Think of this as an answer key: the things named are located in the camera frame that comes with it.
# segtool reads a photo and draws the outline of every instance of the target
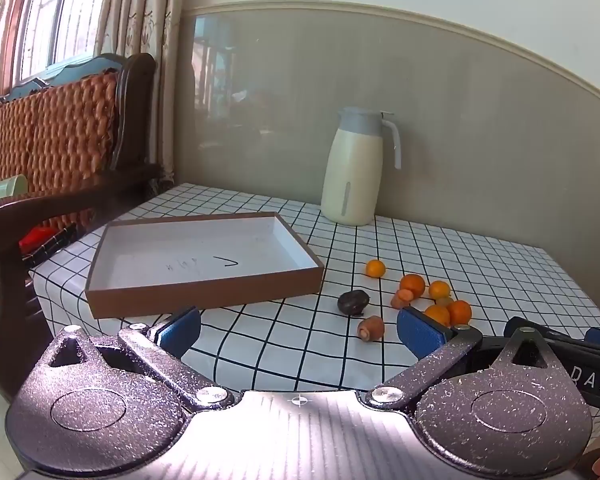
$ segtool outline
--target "wall trim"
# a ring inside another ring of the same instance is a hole
[[[183,9],[182,18],[200,16],[202,14],[214,14],[217,12],[234,12],[236,10],[266,10],[266,9],[304,9],[304,10],[339,10],[341,12],[355,12],[357,14],[370,14],[372,16],[382,16],[385,18],[395,18],[407,22],[429,25],[430,27],[441,28],[449,32],[455,32],[468,38],[472,38],[483,43],[490,44],[502,50],[506,50],[516,56],[523,57],[534,62],[557,75],[571,81],[582,89],[590,92],[600,99],[600,89],[577,76],[573,72],[561,67],[549,59],[536,54],[526,48],[523,48],[510,41],[503,40],[497,36],[492,36],[486,32],[460,25],[459,23],[448,22],[441,18],[411,12],[410,10],[392,9],[389,7],[373,6],[368,4],[356,4],[345,2],[332,2],[329,0],[255,0],[248,2],[231,2],[226,4],[215,4],[210,6],[201,6],[194,9]]]

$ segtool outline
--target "chair armrest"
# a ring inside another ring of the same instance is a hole
[[[101,173],[67,187],[1,198],[0,252],[49,218],[101,205],[118,193],[158,176],[160,166],[147,164]]]

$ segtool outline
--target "wooden chair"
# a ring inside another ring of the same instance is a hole
[[[39,224],[76,224],[81,236],[147,199],[147,182],[160,172],[145,163],[154,71],[149,54],[98,56],[0,97],[0,180],[24,174],[30,190],[0,200],[0,391],[7,399],[52,339],[40,304],[27,298],[18,242]]]

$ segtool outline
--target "metal screw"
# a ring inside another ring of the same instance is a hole
[[[371,397],[375,402],[387,404],[388,402],[397,402],[404,397],[400,388],[394,386],[381,386],[371,392]]]
[[[215,404],[227,398],[227,390],[220,386],[207,386],[196,392],[196,398],[205,404]]]

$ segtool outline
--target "woven cushion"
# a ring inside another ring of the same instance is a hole
[[[39,99],[34,94],[0,106],[0,181],[27,174]]]
[[[116,123],[117,73],[88,76],[40,93],[33,144],[27,165],[30,191],[69,186],[106,170]],[[87,212],[52,219],[61,229],[71,222],[86,226]]]

